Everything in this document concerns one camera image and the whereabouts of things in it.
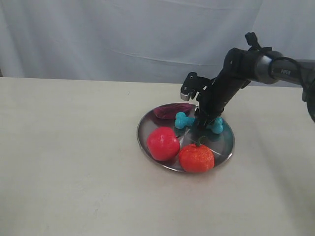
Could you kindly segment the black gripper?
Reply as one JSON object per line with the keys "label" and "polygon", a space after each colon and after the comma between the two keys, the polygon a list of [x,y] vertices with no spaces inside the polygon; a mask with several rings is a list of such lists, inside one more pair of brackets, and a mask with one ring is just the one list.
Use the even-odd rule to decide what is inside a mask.
{"label": "black gripper", "polygon": [[222,114],[232,97],[248,84],[248,79],[232,76],[223,71],[220,72],[212,80],[212,83],[197,96],[196,100],[199,103],[196,112],[197,128],[204,130],[212,127],[216,117]]}

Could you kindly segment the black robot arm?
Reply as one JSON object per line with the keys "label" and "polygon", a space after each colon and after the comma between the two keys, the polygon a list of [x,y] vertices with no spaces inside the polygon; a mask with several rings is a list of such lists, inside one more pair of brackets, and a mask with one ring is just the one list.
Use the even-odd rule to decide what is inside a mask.
{"label": "black robot arm", "polygon": [[222,114],[238,90],[255,81],[271,85],[278,81],[302,87],[302,101],[312,119],[315,118],[315,62],[294,60],[276,51],[244,51],[231,49],[209,91],[202,93],[197,126],[204,129]]}

